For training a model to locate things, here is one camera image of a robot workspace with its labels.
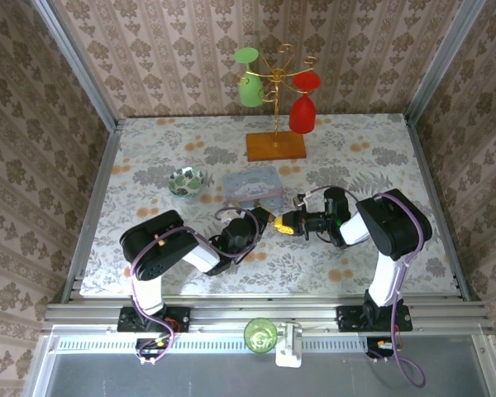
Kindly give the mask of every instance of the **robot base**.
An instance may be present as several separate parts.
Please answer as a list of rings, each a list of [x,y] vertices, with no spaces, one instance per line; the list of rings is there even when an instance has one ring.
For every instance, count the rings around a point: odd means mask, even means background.
[[[165,318],[172,318],[178,324],[180,329],[176,332],[188,332],[189,330],[189,314],[190,309],[185,307],[164,307],[154,316],[160,320]],[[119,312],[119,319],[117,320],[118,332],[166,332],[165,328],[152,321],[143,318],[133,307],[122,308]]]
[[[340,306],[336,308],[336,320],[340,332],[390,332],[393,306],[370,309],[366,301],[362,306]],[[412,331],[412,318],[408,306],[399,300],[395,324],[401,332]]]

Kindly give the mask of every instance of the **wine glass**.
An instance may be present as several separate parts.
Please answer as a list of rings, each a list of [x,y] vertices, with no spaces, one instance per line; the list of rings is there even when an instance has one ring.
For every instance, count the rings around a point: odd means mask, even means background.
[[[233,55],[235,61],[240,64],[246,64],[246,72],[242,75],[239,82],[239,95],[241,103],[248,108],[255,108],[261,105],[263,101],[263,82],[258,76],[250,74],[250,62],[259,57],[259,51],[252,47],[244,47],[236,51]]]
[[[290,108],[289,127],[298,134],[308,134],[316,125],[316,107],[308,94],[320,86],[322,80],[314,72],[296,74],[293,84],[303,95]]]

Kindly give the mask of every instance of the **green patterned bowl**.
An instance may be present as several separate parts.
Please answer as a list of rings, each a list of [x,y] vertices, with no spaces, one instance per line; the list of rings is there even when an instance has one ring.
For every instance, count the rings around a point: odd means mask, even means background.
[[[204,174],[193,167],[177,169],[169,177],[169,191],[176,197],[195,197],[204,184]]]

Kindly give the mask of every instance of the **floral tablecloth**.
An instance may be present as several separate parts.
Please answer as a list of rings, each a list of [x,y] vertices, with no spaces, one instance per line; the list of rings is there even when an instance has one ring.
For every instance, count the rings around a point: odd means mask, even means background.
[[[281,117],[280,123],[285,128],[288,119]],[[224,227],[212,219],[226,204],[222,177],[267,165],[278,170],[284,186],[285,206],[275,215],[292,209],[295,194],[317,186],[339,185],[359,199],[399,188],[428,216],[434,231],[413,262],[404,289],[457,294],[402,115],[320,116],[314,132],[305,136],[307,159],[248,163],[245,134],[267,132],[272,126],[272,117],[267,116],[127,120],[81,294],[130,293],[127,262],[119,245],[126,229],[176,209],[186,224],[205,236],[216,234]],[[168,191],[169,174],[186,165],[206,175],[196,198],[176,198]],[[321,195],[310,199],[309,209],[322,210]],[[181,262],[164,275],[163,286],[165,294],[362,294],[376,262],[371,241],[339,251],[315,235],[306,242],[269,225],[261,243],[238,266],[208,277]]]

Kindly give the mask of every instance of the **green cup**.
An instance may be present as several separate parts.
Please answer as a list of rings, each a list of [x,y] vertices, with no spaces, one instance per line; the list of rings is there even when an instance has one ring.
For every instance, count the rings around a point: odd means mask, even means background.
[[[254,318],[245,327],[245,343],[254,353],[267,353],[278,341],[278,329],[267,318]]]
[[[259,57],[259,51],[253,47],[243,47],[235,51],[233,59],[240,64],[249,64]]]
[[[241,103],[247,108],[255,108],[263,103],[263,82],[253,74],[244,73],[239,86]]]

